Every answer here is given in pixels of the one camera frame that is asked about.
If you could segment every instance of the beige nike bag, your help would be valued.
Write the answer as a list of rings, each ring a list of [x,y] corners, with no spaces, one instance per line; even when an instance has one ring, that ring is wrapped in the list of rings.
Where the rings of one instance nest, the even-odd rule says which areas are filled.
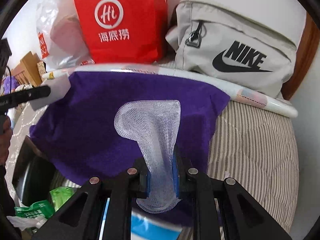
[[[276,98],[293,74],[296,47],[257,22],[206,0],[182,0],[167,34],[176,68],[197,71]]]

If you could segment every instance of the black metal bracket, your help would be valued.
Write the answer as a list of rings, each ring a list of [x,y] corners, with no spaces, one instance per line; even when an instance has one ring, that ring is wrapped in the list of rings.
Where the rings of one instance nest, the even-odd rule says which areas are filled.
[[[290,240],[290,236],[233,178],[209,178],[175,149],[173,181],[178,198],[193,199],[194,240]],[[33,240],[96,240],[103,205],[110,198],[103,240],[131,236],[132,198],[147,198],[148,169],[143,158],[115,178],[86,182],[32,237]]]

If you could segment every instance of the green plastic bag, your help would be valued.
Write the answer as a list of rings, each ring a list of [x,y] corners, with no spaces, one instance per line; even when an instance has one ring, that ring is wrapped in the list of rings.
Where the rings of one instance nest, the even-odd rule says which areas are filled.
[[[57,187],[50,191],[54,210],[57,211],[62,205],[67,202],[69,198],[75,193],[77,189],[73,187]]]
[[[16,216],[22,218],[44,216],[46,219],[49,219],[55,213],[54,208],[47,200],[33,203],[30,207],[15,207],[14,209]]]

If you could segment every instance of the white wall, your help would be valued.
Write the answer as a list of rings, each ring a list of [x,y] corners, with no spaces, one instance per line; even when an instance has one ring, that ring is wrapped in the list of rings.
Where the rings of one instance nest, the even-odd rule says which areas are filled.
[[[40,2],[41,0],[28,0],[4,33],[3,37],[8,39],[12,51],[8,62],[11,69],[15,68],[29,51],[41,57],[36,32],[36,8]]]
[[[168,0],[169,17],[180,0]],[[252,18],[292,40],[296,45],[305,24],[306,12],[297,0],[215,0],[228,8]],[[12,57],[8,66],[14,68],[29,51],[41,55],[36,34],[36,7],[41,0],[29,0],[11,22],[4,37],[8,38]]]
[[[299,116],[292,120],[299,153],[298,205],[291,227],[301,240],[320,215],[320,46],[302,84],[290,100]]]

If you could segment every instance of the nike logo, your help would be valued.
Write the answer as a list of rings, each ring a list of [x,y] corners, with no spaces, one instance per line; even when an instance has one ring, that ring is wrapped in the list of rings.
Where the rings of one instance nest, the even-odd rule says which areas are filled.
[[[258,66],[258,64],[263,63],[263,59],[267,57],[266,55],[245,44],[240,44],[238,41],[234,41],[224,57],[231,57],[231,60],[240,62],[244,65],[247,64],[248,67],[228,65],[224,63],[222,57],[225,52],[226,50],[218,54],[212,61],[212,66],[220,72],[272,72],[269,70],[262,70]]]

